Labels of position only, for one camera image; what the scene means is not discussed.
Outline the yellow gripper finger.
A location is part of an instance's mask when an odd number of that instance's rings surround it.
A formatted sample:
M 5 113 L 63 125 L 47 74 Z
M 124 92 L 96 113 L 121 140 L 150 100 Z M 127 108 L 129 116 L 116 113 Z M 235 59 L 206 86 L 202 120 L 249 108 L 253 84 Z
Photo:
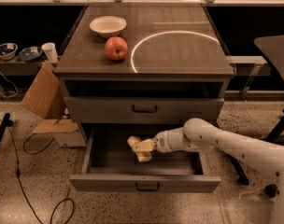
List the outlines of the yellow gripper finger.
M 147 162 L 152 159 L 151 153 L 148 151 L 136 152 L 136 156 L 140 162 Z

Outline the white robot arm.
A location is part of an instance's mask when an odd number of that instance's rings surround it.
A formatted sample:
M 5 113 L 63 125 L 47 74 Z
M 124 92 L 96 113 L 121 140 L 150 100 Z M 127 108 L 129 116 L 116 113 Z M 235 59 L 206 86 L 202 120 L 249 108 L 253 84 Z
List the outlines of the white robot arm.
M 213 146 L 242 161 L 247 166 L 278 180 L 277 200 L 272 224 L 284 224 L 284 146 L 226 132 L 203 119 L 189 119 L 183 127 L 157 133 L 144 141 L 131 137 L 128 144 L 140 161 L 151 159 L 151 152 L 192 152 Z

